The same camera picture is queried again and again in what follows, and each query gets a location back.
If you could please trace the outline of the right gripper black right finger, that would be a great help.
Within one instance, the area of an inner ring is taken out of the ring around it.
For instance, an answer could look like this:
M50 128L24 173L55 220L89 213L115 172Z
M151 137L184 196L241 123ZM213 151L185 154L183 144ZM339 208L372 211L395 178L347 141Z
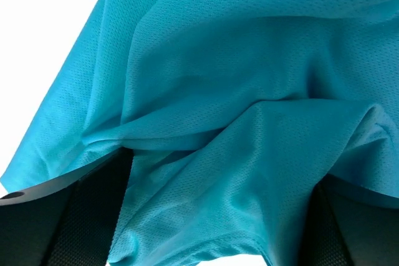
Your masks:
M310 197L297 263L398 266L398 198L326 175Z

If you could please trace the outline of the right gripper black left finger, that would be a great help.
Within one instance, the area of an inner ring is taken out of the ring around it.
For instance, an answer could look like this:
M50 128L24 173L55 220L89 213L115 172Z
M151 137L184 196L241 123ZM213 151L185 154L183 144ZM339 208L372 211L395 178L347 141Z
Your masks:
M1 265L105 265L133 151L1 198Z

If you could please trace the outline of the teal t-shirt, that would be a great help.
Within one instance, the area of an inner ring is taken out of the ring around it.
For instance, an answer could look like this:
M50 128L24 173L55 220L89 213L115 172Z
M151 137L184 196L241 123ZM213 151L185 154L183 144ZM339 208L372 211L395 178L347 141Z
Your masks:
M120 146L112 265L294 265L326 174L398 196L398 0L98 0L1 182Z

